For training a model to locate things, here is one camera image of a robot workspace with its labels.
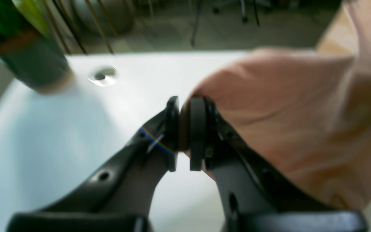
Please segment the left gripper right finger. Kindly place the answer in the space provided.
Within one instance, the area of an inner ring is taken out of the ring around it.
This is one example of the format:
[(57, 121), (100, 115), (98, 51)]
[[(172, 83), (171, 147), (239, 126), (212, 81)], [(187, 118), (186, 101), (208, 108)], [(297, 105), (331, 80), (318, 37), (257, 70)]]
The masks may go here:
[(215, 103), (188, 103), (190, 170), (212, 173), (221, 197), (224, 232), (367, 232), (358, 210), (312, 198), (251, 149)]

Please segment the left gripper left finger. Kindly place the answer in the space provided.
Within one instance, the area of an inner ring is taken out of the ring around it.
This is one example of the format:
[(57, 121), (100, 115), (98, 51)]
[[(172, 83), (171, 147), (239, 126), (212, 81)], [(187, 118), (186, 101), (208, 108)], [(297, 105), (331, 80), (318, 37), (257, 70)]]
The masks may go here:
[(55, 203), (16, 213), (8, 232), (151, 232), (157, 184), (177, 164), (179, 101), (147, 121), (80, 186)]

